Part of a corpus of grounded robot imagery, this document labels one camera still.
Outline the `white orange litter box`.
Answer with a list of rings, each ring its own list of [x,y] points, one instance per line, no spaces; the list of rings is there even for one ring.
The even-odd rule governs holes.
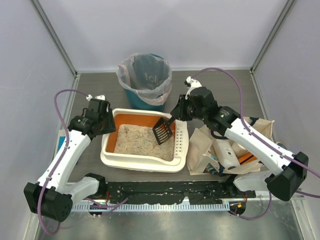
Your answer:
[[[102,136],[100,159],[108,167],[143,172],[177,173],[186,165],[189,147],[189,134],[185,121],[175,121],[171,126],[174,138],[173,159],[166,161],[150,155],[132,155],[115,153],[119,127],[132,124],[153,127],[159,118],[171,117],[168,113],[150,110],[116,108],[112,111],[116,131]]]

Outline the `black litter scoop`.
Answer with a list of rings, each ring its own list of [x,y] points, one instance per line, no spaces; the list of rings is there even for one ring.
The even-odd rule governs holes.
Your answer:
[[[152,128],[152,131],[158,145],[162,145],[173,136],[171,125],[175,122],[175,120],[176,118],[173,116],[170,119],[160,117],[156,122]]]

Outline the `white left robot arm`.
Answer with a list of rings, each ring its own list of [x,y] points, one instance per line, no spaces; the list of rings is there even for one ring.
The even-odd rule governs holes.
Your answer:
[[[92,139],[116,131],[113,110],[104,95],[89,100],[82,115],[75,116],[68,126],[69,138],[64,141],[45,173],[36,183],[27,183],[23,193],[32,213],[63,222],[73,205],[89,196],[102,196],[107,192],[105,177],[88,173],[82,180],[67,186],[68,179],[83,151]]]

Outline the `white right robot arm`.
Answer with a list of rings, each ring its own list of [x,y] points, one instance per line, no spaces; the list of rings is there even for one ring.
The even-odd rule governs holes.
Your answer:
[[[256,131],[240,114],[228,106],[219,106],[212,92],[201,84],[187,85],[171,115],[180,121],[201,120],[212,132],[240,144],[257,157],[271,172],[265,180],[272,195],[289,201],[307,177],[309,158],[272,142]]]

